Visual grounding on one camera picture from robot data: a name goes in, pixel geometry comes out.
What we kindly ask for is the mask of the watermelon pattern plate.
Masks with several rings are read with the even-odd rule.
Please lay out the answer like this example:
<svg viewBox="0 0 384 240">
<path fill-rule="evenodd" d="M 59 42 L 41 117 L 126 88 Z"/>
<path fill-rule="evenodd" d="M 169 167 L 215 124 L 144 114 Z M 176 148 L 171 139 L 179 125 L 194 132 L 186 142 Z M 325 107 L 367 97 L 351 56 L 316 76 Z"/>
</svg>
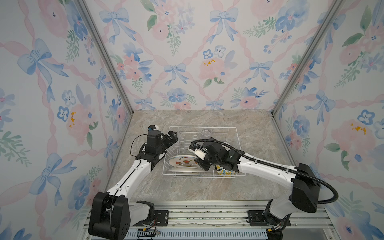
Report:
<svg viewBox="0 0 384 240">
<path fill-rule="evenodd" d="M 195 161 L 197 157 L 192 155 L 177 155 L 170 157 L 168 160 L 166 160 L 166 163 L 168 163 L 172 167 L 198 167 L 198 163 Z"/>
</svg>

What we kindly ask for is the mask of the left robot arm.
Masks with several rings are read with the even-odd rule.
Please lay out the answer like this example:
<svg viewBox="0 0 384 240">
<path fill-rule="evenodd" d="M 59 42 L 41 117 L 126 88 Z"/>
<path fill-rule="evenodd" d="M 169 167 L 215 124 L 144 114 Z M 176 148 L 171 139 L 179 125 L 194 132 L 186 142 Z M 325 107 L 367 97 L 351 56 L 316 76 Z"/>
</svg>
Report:
<svg viewBox="0 0 384 240">
<path fill-rule="evenodd" d="M 167 149 L 177 143 L 178 134 L 174 131 L 164 134 L 151 125 L 145 137 L 147 140 L 135 155 L 135 161 L 127 173 L 108 191 L 95 195 L 88 227 L 91 236 L 123 240 L 130 227 L 147 227 L 155 223 L 153 203 L 138 201 L 130 204 L 130 199 L 140 183 L 166 156 Z"/>
</svg>

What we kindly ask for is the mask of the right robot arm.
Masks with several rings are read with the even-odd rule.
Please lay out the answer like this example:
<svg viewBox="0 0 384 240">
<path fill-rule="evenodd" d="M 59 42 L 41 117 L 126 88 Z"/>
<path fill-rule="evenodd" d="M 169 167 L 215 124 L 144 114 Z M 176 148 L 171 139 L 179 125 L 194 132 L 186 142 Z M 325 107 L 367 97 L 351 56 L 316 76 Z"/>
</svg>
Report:
<svg viewBox="0 0 384 240">
<path fill-rule="evenodd" d="M 224 170 L 267 179 L 290 190 L 290 193 L 268 202 L 261 220 L 269 226 L 282 226 L 290 214 L 298 211 L 317 211 L 320 184 L 314 181 L 309 167 L 278 165 L 257 159 L 214 139 L 192 143 L 189 150 L 197 156 L 196 161 L 204 170 L 218 165 Z"/>
</svg>

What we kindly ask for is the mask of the yellow blue floral bowl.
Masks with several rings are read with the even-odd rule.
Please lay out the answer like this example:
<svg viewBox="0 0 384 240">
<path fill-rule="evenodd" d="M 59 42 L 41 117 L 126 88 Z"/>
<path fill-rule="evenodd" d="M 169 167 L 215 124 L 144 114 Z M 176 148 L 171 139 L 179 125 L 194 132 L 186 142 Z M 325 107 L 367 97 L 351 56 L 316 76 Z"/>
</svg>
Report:
<svg viewBox="0 0 384 240">
<path fill-rule="evenodd" d="M 220 165 L 215 165 L 215 170 L 222 177 L 231 178 L 233 175 L 236 174 L 236 172 L 234 172 L 232 170 L 226 170 L 226 169 L 222 168 Z"/>
</svg>

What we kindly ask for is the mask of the clear glass far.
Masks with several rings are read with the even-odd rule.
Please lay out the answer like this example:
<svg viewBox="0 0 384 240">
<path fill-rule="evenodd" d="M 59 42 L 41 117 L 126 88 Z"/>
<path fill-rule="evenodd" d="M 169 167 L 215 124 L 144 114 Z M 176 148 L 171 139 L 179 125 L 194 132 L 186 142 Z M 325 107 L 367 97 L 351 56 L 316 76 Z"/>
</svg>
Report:
<svg viewBox="0 0 384 240">
<path fill-rule="evenodd" d="M 201 135 L 202 135 L 202 137 L 209 139 L 212 136 L 212 132 L 209 129 L 203 129 L 201 131 Z"/>
</svg>

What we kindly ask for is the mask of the plain white plate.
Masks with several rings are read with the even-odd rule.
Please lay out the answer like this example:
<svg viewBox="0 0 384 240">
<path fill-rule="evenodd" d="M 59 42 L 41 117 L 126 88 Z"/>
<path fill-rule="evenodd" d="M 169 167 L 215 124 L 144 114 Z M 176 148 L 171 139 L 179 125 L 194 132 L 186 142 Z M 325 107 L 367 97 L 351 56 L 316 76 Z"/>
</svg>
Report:
<svg viewBox="0 0 384 240">
<path fill-rule="evenodd" d="M 173 173 L 205 173 L 206 171 L 196 167 L 175 167 L 169 170 Z"/>
</svg>

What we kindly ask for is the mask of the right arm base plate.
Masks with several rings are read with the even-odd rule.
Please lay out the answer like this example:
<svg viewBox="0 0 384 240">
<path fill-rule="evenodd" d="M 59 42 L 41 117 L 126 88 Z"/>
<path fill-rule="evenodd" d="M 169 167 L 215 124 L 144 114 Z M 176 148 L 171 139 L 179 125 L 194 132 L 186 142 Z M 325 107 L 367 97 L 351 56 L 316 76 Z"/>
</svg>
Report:
<svg viewBox="0 0 384 240">
<path fill-rule="evenodd" d="M 271 214 L 265 214 L 264 211 L 261 210 L 249 210 L 247 211 L 246 222 L 249 223 L 252 227 L 289 227 L 291 226 L 290 220 L 286 217 L 283 219 L 279 219 L 274 217 Z"/>
</svg>

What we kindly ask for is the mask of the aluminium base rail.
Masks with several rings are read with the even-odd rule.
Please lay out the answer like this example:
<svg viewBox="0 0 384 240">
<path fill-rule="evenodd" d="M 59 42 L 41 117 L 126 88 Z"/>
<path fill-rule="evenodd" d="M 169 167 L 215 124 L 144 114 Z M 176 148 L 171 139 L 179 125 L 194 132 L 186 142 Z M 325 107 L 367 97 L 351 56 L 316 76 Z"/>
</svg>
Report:
<svg viewBox="0 0 384 240">
<path fill-rule="evenodd" d="M 261 210 L 267 201 L 168 201 L 155 210 L 168 210 L 166 227 L 131 227 L 127 240 L 339 240 L 324 208 L 316 213 L 293 213 L 291 226 L 270 233 L 269 227 L 252 227 L 247 211 Z"/>
</svg>

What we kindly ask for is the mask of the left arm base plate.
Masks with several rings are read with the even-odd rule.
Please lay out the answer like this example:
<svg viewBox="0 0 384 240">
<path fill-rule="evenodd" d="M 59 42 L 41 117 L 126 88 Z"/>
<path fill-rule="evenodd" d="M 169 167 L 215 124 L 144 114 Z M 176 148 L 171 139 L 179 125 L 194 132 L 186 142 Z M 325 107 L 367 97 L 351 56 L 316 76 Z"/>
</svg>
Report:
<svg viewBox="0 0 384 240">
<path fill-rule="evenodd" d="M 169 211 L 168 210 L 154 210 L 150 211 L 148 217 L 134 224 L 134 227 L 166 227 L 169 222 Z"/>
</svg>

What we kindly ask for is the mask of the left corner aluminium post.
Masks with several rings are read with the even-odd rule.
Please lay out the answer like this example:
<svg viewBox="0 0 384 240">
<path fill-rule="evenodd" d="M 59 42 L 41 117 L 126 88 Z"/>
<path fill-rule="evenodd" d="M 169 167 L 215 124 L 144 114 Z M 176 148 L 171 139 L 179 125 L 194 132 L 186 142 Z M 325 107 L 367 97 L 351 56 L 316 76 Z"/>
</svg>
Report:
<svg viewBox="0 0 384 240">
<path fill-rule="evenodd" d="M 98 28 L 94 22 L 94 19 L 93 19 L 92 14 L 91 14 L 88 6 L 87 6 L 86 1 L 74 0 L 74 2 L 75 2 L 76 7 L 79 9 L 80 15 L 84 19 L 86 27 L 90 31 L 90 35 L 95 42 L 96 48 L 97 48 L 99 54 L 101 55 L 101 58 L 102 58 L 103 62 L 105 63 L 109 74 L 111 75 L 112 81 L 116 85 L 118 92 L 119 92 L 120 96 L 122 97 L 123 103 L 124 103 L 125 107 L 127 108 L 129 115 L 132 116 L 134 111 L 133 111 L 133 109 L 129 103 L 127 94 L 126 94 L 126 92 L 123 88 L 123 85 L 122 85 L 122 83 L 121 83 L 121 81 L 117 75 L 117 72 L 113 67 L 112 60 L 108 54 L 108 51 L 105 47 L 105 44 L 103 43 L 100 32 L 99 32 L 99 30 L 98 30 Z"/>
</svg>

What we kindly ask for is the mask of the corner aluminium post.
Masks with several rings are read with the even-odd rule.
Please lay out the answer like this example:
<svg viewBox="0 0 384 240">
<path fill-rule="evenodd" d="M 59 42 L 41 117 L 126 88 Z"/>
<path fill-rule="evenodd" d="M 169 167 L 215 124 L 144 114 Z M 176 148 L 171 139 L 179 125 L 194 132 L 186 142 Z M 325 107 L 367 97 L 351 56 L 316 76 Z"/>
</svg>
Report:
<svg viewBox="0 0 384 240">
<path fill-rule="evenodd" d="M 129 103 L 127 94 L 126 94 L 126 92 L 123 88 L 123 85 L 122 85 L 122 83 L 121 83 L 121 81 L 117 75 L 117 72 L 113 67 L 112 60 L 108 54 L 108 51 L 105 47 L 105 44 L 103 43 L 100 32 L 99 32 L 99 30 L 98 30 L 98 28 L 94 22 L 94 19 L 93 19 L 92 14 L 91 14 L 88 6 L 87 6 L 86 1 L 74 0 L 74 2 L 75 2 L 76 7 L 79 9 L 80 15 L 84 19 L 86 27 L 90 31 L 90 35 L 95 42 L 96 48 L 97 48 L 99 54 L 101 55 L 101 58 L 102 58 L 103 62 L 105 63 L 109 74 L 111 75 L 112 81 L 116 85 L 118 92 L 119 92 L 120 96 L 122 97 L 123 103 L 124 103 L 125 107 L 127 108 L 129 115 L 132 116 L 134 111 L 133 111 L 133 109 Z"/>
<path fill-rule="evenodd" d="M 331 2 L 329 10 L 326 12 L 323 18 L 323 22 L 319 25 L 317 31 L 315 32 L 313 36 L 313 40 L 309 43 L 306 51 L 304 52 L 302 59 L 298 64 L 297 69 L 293 72 L 291 79 L 288 81 L 287 85 L 282 91 L 281 96 L 278 98 L 277 103 L 274 105 L 274 108 L 271 110 L 272 117 L 276 117 L 279 113 L 279 110 L 283 108 L 283 104 L 286 98 L 288 97 L 294 85 L 296 84 L 296 81 L 298 80 L 298 78 L 306 68 L 311 57 L 316 52 L 319 42 L 326 35 L 328 28 L 337 17 L 338 12 L 340 11 L 340 8 L 343 6 L 344 2 L 345 1 L 342 1 L 342 0 L 336 0 Z"/>
</svg>

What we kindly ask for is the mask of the right corner aluminium post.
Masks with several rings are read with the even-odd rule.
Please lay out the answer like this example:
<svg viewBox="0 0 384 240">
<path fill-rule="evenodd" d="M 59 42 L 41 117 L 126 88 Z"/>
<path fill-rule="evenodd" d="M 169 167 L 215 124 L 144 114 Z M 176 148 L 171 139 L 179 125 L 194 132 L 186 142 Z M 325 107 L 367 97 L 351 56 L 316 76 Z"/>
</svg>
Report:
<svg viewBox="0 0 384 240">
<path fill-rule="evenodd" d="M 306 51 L 304 52 L 302 59 L 298 64 L 297 69 L 293 72 L 291 79 L 288 81 L 287 85 L 282 91 L 281 96 L 278 98 L 277 103 L 274 105 L 274 108 L 271 110 L 272 117 L 276 117 L 279 113 L 279 110 L 283 108 L 283 104 L 286 98 L 288 97 L 294 85 L 296 84 L 296 81 L 298 80 L 298 78 L 306 68 L 311 57 L 316 52 L 319 42 L 326 35 L 328 28 L 337 17 L 338 12 L 340 11 L 340 8 L 343 6 L 344 2 L 345 1 L 342 1 L 342 0 L 336 0 L 331 2 L 329 10 L 326 12 L 323 18 L 323 22 L 319 25 L 317 31 L 315 32 L 313 36 L 313 40 L 309 43 Z"/>
</svg>

